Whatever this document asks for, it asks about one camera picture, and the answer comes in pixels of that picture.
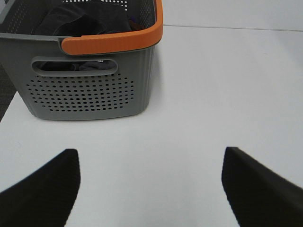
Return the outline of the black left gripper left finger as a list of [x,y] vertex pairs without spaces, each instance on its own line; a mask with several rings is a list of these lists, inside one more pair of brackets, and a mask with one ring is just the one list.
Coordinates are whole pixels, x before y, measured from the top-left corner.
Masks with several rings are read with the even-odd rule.
[[0,193],[2,227],[63,227],[80,188],[76,149],[66,149]]

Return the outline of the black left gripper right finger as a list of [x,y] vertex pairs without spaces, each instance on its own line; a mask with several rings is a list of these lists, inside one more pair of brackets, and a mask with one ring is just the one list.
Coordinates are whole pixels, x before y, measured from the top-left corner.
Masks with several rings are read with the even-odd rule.
[[303,190],[237,147],[227,147],[221,181],[241,227],[301,227]]

